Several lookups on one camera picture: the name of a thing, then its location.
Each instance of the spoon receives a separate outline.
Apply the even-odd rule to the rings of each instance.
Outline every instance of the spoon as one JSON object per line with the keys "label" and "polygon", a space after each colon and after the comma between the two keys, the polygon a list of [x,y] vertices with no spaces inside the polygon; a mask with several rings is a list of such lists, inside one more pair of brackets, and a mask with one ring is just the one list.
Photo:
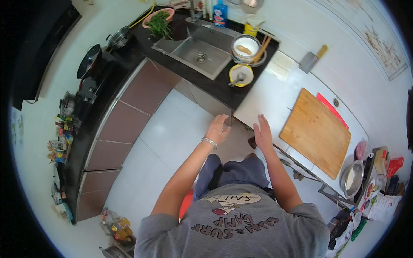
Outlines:
{"label": "spoon", "polygon": [[237,84],[240,81],[243,81],[245,79],[245,76],[246,76],[245,73],[238,73],[237,79],[231,83],[228,83],[228,85],[231,85],[231,87],[235,87],[235,84]]}

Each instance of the sink drain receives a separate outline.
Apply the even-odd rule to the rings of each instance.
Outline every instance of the sink drain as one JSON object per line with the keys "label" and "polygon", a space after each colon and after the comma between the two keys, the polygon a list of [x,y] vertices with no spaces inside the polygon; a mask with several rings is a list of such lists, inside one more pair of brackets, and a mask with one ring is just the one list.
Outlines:
{"label": "sink drain", "polygon": [[202,53],[202,52],[196,53],[195,56],[194,56],[194,61],[196,63],[199,63],[199,64],[204,62],[205,59],[207,59],[207,55],[205,53]]}

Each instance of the pink bowl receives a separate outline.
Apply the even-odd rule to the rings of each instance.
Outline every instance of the pink bowl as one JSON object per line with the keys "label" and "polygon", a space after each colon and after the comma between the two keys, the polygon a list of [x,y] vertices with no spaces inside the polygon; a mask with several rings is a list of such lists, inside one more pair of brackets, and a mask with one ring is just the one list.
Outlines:
{"label": "pink bowl", "polygon": [[154,16],[158,12],[164,12],[164,11],[169,12],[169,16],[167,18],[167,21],[169,23],[172,20],[173,15],[175,14],[175,9],[173,9],[173,8],[164,8],[164,9],[160,9],[159,11],[153,12],[151,15],[146,17],[145,20],[143,20],[142,27],[150,28],[149,26],[146,26],[145,23],[149,22],[151,20],[152,16]]}

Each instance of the blue jeans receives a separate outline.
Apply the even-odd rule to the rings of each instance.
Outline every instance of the blue jeans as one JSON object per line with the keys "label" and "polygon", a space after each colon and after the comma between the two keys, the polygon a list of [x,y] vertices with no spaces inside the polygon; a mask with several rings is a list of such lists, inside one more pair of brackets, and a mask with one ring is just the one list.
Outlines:
{"label": "blue jeans", "polygon": [[[209,192],[208,185],[214,171],[222,165],[221,159],[216,154],[210,154],[201,168],[197,184],[194,189],[194,201],[199,200]],[[265,176],[265,167],[259,158],[249,157],[241,162],[228,161],[223,165],[223,172],[218,182],[218,187],[228,184],[255,185],[265,188],[270,182]]]}

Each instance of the faucet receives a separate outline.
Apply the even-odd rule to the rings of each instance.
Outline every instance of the faucet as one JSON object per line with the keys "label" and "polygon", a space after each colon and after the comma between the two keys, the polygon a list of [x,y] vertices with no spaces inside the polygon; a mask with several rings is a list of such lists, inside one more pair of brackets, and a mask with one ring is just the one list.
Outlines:
{"label": "faucet", "polygon": [[202,12],[195,11],[194,0],[189,0],[189,3],[191,4],[191,11],[190,11],[191,18],[192,18],[192,21],[195,22],[201,18]]}

